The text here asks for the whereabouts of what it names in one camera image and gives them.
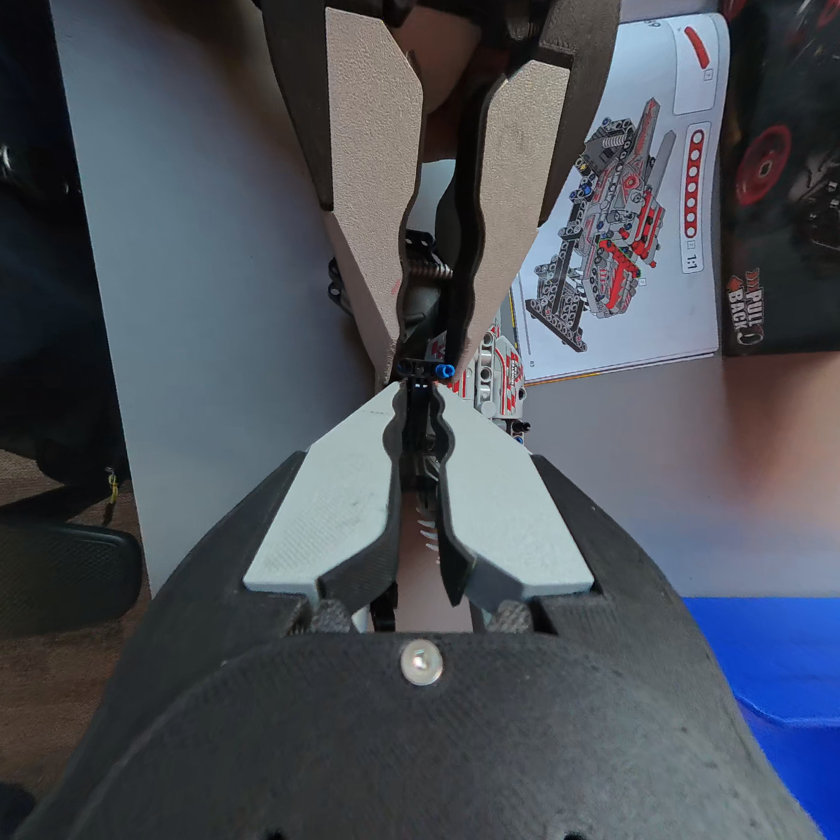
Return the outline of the lego instruction booklet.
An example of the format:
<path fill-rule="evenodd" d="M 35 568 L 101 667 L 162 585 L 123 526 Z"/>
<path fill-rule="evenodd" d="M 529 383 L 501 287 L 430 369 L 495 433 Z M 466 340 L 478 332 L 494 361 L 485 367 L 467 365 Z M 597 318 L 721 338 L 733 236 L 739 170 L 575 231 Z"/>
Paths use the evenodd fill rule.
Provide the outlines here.
<path fill-rule="evenodd" d="M 526 383 L 718 350 L 716 13 L 621 24 L 601 104 L 510 290 Z"/>

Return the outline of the grey red lego truck model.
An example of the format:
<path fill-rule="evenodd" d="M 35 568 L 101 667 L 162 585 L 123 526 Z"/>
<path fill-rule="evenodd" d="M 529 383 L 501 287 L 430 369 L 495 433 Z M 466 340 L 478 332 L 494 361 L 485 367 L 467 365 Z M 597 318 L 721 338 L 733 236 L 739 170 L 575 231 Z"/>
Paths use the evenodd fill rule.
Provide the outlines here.
<path fill-rule="evenodd" d="M 438 324 L 438 304 L 454 276 L 453 259 L 445 255 L 431 233 L 408 229 L 404 245 L 407 348 L 393 363 L 392 372 L 398 382 L 401 378 L 396 366 L 403 358 L 445 362 L 446 331 Z M 465 369 L 444 386 L 514 441 L 524 444 L 530 424 L 522 419 L 526 398 L 522 357 L 514 343 L 503 335 L 501 310 L 479 340 Z M 423 557 L 439 571 L 439 459 L 434 455 L 405 455 L 403 427 L 399 437 L 398 478 L 403 495 L 412 502 L 407 513 L 408 524 L 401 526 L 401 535 L 408 538 L 408 545 L 400 552 L 403 560 L 418 562 Z"/>

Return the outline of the black lego beam blue pins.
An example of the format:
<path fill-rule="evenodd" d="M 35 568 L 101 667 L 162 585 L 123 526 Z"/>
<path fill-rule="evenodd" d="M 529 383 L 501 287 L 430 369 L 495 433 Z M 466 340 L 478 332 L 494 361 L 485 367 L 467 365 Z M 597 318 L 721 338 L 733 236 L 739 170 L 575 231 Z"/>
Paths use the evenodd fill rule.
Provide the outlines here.
<path fill-rule="evenodd" d="M 455 367 L 437 360 L 403 358 L 396 372 L 406 389 L 406 420 L 402 431 L 405 455 L 434 455 L 443 452 L 442 440 L 433 427 L 432 397 L 436 382 L 447 384 L 455 375 Z"/>

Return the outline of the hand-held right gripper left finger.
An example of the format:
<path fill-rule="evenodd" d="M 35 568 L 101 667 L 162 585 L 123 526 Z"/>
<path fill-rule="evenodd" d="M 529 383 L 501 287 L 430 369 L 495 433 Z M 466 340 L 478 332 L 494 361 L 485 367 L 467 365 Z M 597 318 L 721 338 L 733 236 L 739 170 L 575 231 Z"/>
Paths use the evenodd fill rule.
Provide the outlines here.
<path fill-rule="evenodd" d="M 404 385 L 393 383 L 314 442 L 243 583 L 334 600 L 351 614 L 396 578 Z"/>

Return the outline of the black printed lego box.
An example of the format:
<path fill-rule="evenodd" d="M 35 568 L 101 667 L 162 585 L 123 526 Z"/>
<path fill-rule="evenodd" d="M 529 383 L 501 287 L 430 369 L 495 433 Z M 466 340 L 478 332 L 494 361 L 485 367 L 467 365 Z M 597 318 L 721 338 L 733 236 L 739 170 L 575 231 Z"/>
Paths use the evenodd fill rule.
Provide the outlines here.
<path fill-rule="evenodd" d="M 722 352 L 838 350 L 839 2 L 719 10 Z"/>

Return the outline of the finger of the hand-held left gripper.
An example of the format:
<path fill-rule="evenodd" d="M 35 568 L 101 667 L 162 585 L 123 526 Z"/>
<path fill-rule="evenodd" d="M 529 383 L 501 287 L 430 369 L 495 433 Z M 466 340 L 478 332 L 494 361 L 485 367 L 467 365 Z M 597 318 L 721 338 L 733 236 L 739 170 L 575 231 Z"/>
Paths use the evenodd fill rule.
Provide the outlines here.
<path fill-rule="evenodd" d="M 383 387 L 401 337 L 401 254 L 418 188 L 424 93 L 380 19 L 331 7 L 325 16 L 333 195 L 325 225 L 375 387 Z"/>
<path fill-rule="evenodd" d="M 571 70 L 524 64 L 478 88 L 455 166 L 459 245 L 444 293 L 445 360 L 462 372 L 538 232 Z"/>

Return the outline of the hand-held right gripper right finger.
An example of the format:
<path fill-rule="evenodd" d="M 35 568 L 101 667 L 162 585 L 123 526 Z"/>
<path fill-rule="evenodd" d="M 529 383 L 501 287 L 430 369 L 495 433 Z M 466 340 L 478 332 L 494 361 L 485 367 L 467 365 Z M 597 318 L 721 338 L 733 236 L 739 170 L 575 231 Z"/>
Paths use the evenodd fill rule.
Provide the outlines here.
<path fill-rule="evenodd" d="M 504 601 L 580 595 L 594 575 L 523 445 L 434 384 L 440 573 L 472 627 Z"/>

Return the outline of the blue plastic bin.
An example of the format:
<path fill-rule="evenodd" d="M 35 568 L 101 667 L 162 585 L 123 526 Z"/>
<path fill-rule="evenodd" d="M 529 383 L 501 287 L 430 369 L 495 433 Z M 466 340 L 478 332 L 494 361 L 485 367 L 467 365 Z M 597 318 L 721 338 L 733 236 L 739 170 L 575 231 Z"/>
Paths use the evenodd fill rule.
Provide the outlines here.
<path fill-rule="evenodd" d="M 694 597 L 767 759 L 826 838 L 839 838 L 839 601 Z"/>

